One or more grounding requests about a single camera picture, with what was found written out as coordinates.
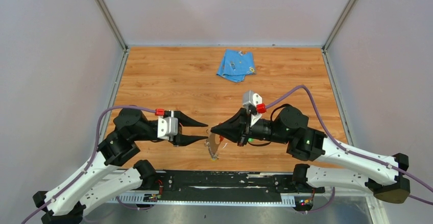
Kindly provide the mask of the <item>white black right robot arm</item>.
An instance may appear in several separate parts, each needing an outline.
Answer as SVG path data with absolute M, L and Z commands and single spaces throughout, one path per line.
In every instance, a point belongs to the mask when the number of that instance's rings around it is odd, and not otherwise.
M 309 127 L 308 116 L 285 104 L 270 119 L 257 118 L 241 108 L 211 132 L 244 146 L 251 139 L 287 145 L 287 154 L 301 160 L 293 170 L 292 187 L 339 187 L 370 192 L 381 201 L 402 204 L 411 193 L 410 181 L 403 176 L 408 156 L 385 156 L 367 152 Z

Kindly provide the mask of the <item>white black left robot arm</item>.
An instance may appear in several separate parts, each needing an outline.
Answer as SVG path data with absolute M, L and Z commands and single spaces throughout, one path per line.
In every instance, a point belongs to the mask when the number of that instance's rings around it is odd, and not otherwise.
M 137 142 L 168 141 L 174 146 L 187 146 L 203 139 L 182 133 L 184 127 L 204 124 L 181 111 L 155 109 L 157 119 L 149 120 L 145 116 L 148 108 L 120 105 L 117 109 L 114 130 L 103 140 L 96 138 L 90 158 L 56 188 L 33 195 L 38 211 L 44 212 L 43 223 L 80 223 L 95 208 L 126 191 L 161 186 L 148 160 L 139 160 L 119 177 L 103 181 L 139 153 Z

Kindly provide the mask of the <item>metal keyring plate with spring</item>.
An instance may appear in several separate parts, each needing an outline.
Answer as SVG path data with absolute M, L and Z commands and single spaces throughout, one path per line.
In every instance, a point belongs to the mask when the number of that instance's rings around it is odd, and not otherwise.
M 205 141 L 204 145 L 207 147 L 211 158 L 219 158 L 219 152 L 227 145 L 224 140 L 225 138 L 218 134 L 210 133 L 208 135 L 208 139 Z

